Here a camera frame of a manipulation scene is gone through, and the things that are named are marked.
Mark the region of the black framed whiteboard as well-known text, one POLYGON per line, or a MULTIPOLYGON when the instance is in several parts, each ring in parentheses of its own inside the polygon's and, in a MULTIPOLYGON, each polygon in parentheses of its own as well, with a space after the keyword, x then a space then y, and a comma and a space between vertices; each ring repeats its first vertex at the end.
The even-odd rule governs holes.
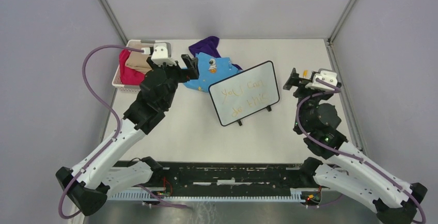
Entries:
POLYGON ((270 60, 218 81, 208 88, 221 126, 228 126, 259 111, 271 111, 280 101, 279 88, 270 60))

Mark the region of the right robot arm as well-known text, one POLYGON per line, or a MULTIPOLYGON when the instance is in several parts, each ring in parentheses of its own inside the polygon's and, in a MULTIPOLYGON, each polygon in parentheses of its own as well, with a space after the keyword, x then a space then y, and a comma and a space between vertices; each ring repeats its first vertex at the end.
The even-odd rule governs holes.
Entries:
POLYGON ((292 70, 283 86, 293 89, 298 101, 293 130, 312 152, 301 166, 299 182, 333 189, 371 210, 381 223, 415 223, 417 215, 426 223, 421 203, 427 188, 390 174, 338 130, 341 119, 328 100, 341 87, 337 73, 326 69, 310 78, 292 70))

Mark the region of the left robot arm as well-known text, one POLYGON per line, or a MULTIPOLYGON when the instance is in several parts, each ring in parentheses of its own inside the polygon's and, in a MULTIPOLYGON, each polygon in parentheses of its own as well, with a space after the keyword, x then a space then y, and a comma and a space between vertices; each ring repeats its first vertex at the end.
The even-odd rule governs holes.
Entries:
POLYGON ((55 176, 63 189, 58 204, 61 218, 69 219, 76 214, 65 215, 62 204, 68 197, 78 208, 78 213, 90 216, 96 213, 110 196, 137 184, 157 186, 162 172, 145 161, 111 173, 116 162, 134 144, 148 135, 165 117, 173 102, 179 83, 199 78, 198 58, 188 54, 181 56, 186 67, 181 68, 171 59, 147 59, 151 70, 140 83, 135 101, 117 118, 117 127, 105 141, 72 168, 61 167, 55 176))

